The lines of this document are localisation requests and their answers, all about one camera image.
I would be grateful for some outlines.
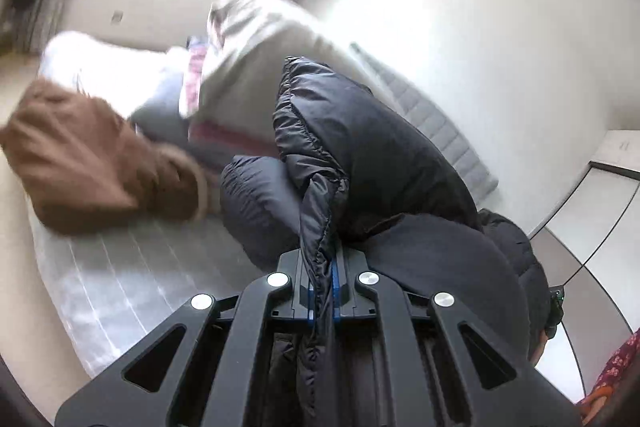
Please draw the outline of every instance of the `puffer jacket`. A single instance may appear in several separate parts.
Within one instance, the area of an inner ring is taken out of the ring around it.
[[[280,160],[237,156],[221,192],[225,226],[252,261],[272,270],[281,253],[300,247],[314,285],[313,330],[274,341],[270,393],[279,406],[267,406],[264,425],[339,423],[325,392],[339,378],[331,363],[337,240],[408,291],[460,296],[523,356],[535,348],[548,293],[526,236],[497,214],[479,216],[417,129],[366,87],[307,58],[286,60],[273,126]],[[536,274],[526,287],[524,273]]]

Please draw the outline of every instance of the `brown jacket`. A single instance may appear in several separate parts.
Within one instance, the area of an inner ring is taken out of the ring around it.
[[[143,214],[204,213],[207,182],[188,156],[135,133],[104,100],[36,80],[0,130],[0,145],[36,215],[64,234]]]

